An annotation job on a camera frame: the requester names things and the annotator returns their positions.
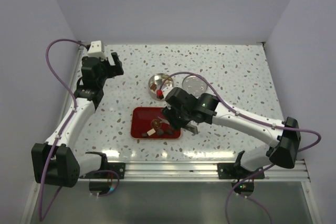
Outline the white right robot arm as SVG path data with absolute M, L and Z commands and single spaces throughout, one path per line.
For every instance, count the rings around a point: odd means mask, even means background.
M 271 164 L 294 168 L 301 141 L 300 133 L 296 132 L 299 127 L 296 119 L 265 118 L 229 108 L 215 95 L 203 93 L 197 98 L 177 87 L 165 88 L 163 99 L 166 107 L 162 114 L 175 130 L 186 128 L 194 121 L 225 126 L 262 141 L 262 146 L 238 154 L 233 168 L 236 176 L 246 178 L 258 168 Z

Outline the brown rectangular chocolate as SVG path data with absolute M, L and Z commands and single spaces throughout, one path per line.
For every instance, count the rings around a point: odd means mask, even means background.
M 155 91 L 157 89 L 157 85 L 155 83 L 153 83 L 151 86 L 150 86 L 150 89 Z

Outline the dark oval chocolate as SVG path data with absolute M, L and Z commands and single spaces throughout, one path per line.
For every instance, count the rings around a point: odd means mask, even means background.
M 158 130 L 156 131 L 156 133 L 157 133 L 157 135 L 161 136 L 161 135 L 164 134 L 164 131 L 163 131 L 162 129 L 158 129 Z

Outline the round metal tin lid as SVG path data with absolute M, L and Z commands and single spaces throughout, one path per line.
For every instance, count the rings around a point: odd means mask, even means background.
M 199 97 L 207 91 L 208 85 L 199 77 L 195 75 L 188 75 L 182 81 L 182 88 L 187 93 L 192 94 L 195 97 Z

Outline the white rectangular chocolate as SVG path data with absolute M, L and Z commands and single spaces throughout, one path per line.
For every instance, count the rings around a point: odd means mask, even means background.
M 151 129 L 151 130 L 147 131 L 147 134 L 148 134 L 148 136 L 151 136 L 151 135 L 153 135 L 155 132 L 156 132 L 155 129 Z

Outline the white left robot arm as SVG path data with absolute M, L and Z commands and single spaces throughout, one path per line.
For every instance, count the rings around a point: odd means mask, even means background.
M 81 77 L 74 91 L 65 117 L 44 143 L 36 143 L 31 149 L 35 181 L 39 184 L 73 187 L 78 178 L 88 173 L 104 178 L 109 172 L 106 154 L 86 152 L 75 157 L 74 146 L 86 122 L 96 112 L 103 96 L 107 79 L 124 74 L 122 62 L 116 52 L 109 60 L 85 56 L 82 58 Z

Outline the metal tweezers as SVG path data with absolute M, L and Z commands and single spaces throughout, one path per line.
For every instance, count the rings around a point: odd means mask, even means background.
M 157 117 L 161 122 L 163 122 L 163 123 L 165 123 L 165 124 L 168 124 L 168 125 L 170 125 L 170 123 L 169 123 L 169 121 L 168 120 L 166 120 L 166 119 L 163 119 L 163 118 L 161 118 L 161 117 Z

